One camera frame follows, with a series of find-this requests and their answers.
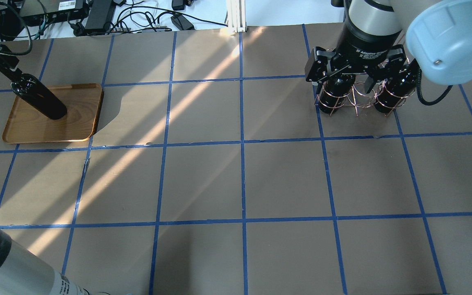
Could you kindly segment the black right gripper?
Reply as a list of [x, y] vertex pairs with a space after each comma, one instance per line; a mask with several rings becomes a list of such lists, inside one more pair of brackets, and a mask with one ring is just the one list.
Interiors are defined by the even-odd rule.
[[311, 49], [305, 79], [318, 95], [329, 77], [366, 73], [364, 92], [368, 94], [375, 84], [395, 77], [403, 69], [405, 49], [403, 45], [395, 45], [400, 33], [398, 30], [378, 36], [363, 32], [355, 25], [344, 25], [335, 49]]

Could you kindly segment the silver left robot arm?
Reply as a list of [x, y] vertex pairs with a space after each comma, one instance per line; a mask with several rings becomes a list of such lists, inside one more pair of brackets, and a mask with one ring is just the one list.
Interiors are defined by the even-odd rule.
[[[11, 89], [21, 99], [49, 119], [62, 119], [66, 106], [34, 75], [23, 73], [18, 56], [30, 53], [32, 39], [24, 52], [12, 52], [0, 45], [0, 72], [11, 81]], [[68, 277], [55, 271], [0, 229], [0, 295], [90, 295]]]

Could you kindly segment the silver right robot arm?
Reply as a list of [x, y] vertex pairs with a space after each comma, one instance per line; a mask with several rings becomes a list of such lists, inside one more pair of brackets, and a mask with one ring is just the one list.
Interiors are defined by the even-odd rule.
[[308, 82], [320, 84], [344, 74], [369, 75], [380, 82], [392, 77], [380, 69], [405, 45], [429, 81], [440, 85], [472, 80], [472, 0], [333, 0], [345, 8], [340, 39], [332, 52], [311, 51], [305, 66]]

